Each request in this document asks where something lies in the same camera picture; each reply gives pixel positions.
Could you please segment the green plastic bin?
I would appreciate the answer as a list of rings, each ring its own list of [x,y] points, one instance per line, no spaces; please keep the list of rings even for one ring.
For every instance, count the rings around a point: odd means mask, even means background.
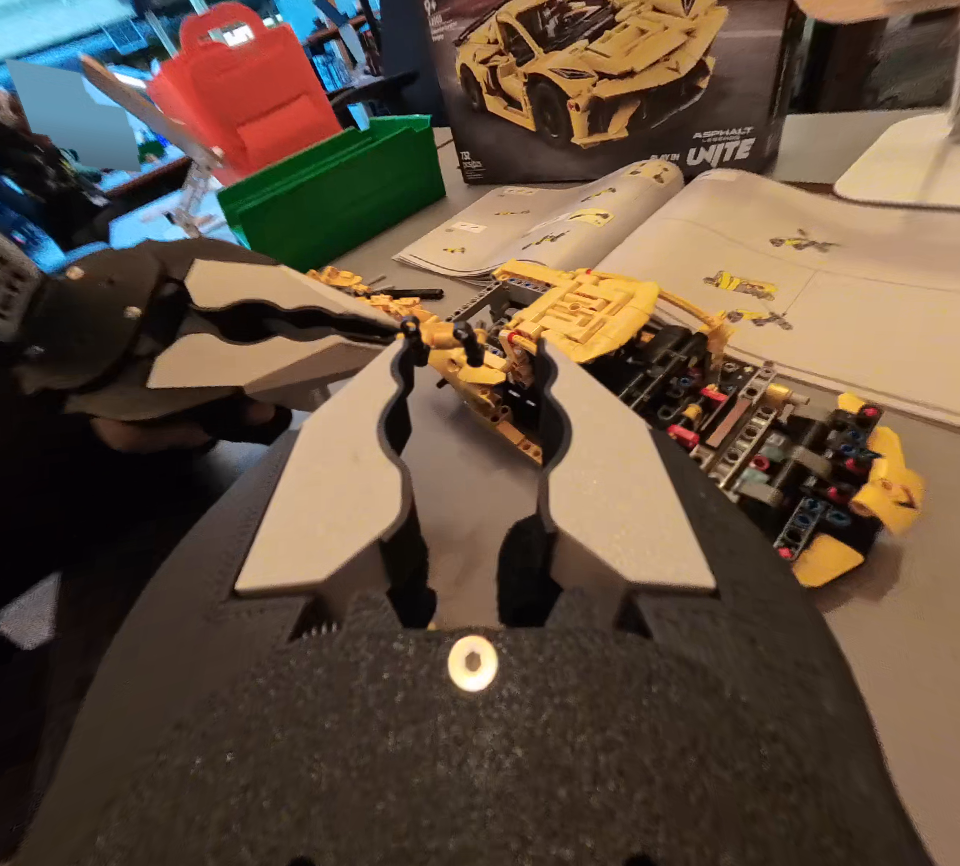
[[[330,264],[445,197],[431,120],[375,117],[218,194],[248,249],[300,272]]]

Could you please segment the red plastic container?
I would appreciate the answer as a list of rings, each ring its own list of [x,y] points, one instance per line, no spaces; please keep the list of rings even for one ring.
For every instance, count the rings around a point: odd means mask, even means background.
[[[199,143],[222,152],[227,187],[338,135],[342,126],[286,24],[218,4],[183,20],[180,48],[147,86],[154,105]]]

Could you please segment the pile of yellow brick pieces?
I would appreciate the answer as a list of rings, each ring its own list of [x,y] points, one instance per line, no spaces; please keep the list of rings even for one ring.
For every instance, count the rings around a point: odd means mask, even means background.
[[[367,301],[378,308],[396,306],[419,306],[420,304],[439,302],[445,298],[445,293],[439,288],[406,288],[393,285],[376,288],[376,283],[367,283],[363,277],[355,272],[344,271],[335,267],[325,267],[322,270],[310,270],[305,274],[309,279],[338,289],[355,298]]]

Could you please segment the open instruction booklet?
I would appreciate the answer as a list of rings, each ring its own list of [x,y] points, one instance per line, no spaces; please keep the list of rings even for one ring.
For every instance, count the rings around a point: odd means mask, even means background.
[[[631,163],[494,188],[397,262],[462,280],[509,260],[650,280],[733,327],[742,358],[958,427],[958,216],[862,207],[734,169]]]

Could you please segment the yellow brick car model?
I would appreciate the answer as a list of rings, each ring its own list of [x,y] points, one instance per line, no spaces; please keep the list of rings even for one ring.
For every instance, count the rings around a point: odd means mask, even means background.
[[[375,308],[417,319],[438,387],[539,464],[534,359],[557,346],[682,447],[804,587],[856,569],[882,533],[899,536],[921,514],[925,483],[881,406],[846,392],[811,407],[775,382],[771,363],[729,354],[733,313],[712,315],[652,281],[510,260],[448,320],[423,304]]]

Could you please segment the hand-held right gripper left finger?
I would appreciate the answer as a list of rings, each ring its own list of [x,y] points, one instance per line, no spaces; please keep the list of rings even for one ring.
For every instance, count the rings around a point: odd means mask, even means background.
[[[394,342],[298,430],[236,579],[243,597],[307,596],[342,621],[355,597],[385,594],[404,627],[436,610],[402,453],[417,351]]]

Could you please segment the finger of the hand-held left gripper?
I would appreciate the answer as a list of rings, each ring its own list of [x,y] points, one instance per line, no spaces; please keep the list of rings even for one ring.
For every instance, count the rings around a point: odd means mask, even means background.
[[[105,418],[140,422],[171,416],[233,392],[294,411],[311,412],[330,385],[348,379],[392,346],[399,331],[363,342],[342,333],[313,341],[274,336],[234,344],[210,333],[178,339],[152,362],[143,386],[117,384],[105,396]]]
[[[401,333],[399,320],[282,265],[197,260],[184,285],[195,326],[233,344],[333,336],[390,344]]]

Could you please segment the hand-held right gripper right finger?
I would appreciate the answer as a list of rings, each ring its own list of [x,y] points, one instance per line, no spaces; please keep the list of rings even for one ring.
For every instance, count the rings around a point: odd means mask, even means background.
[[[543,465],[503,539],[503,626],[541,627],[582,591],[616,625],[634,596],[717,582],[651,428],[557,346],[534,358]]]

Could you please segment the toy car box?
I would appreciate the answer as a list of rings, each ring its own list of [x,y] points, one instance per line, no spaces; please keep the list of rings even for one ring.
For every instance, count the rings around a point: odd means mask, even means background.
[[[633,161],[765,172],[792,0],[380,0],[464,183],[575,183]]]

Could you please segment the grey desk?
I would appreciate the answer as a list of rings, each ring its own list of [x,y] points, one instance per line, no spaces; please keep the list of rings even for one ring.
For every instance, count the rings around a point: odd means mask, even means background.
[[[887,128],[932,111],[788,116],[771,175],[831,198],[835,181]],[[450,129],[435,128],[434,136],[446,198],[342,257],[338,268],[398,284],[426,278],[392,256],[486,192],[463,182]],[[416,372],[413,434],[403,453],[430,550],[434,621],[441,630],[493,627],[499,545],[533,512],[537,474],[437,381],[429,368]],[[958,433],[900,414],[884,421],[925,479],[921,518],[813,600],[853,668],[926,848],[937,864],[958,864]]]

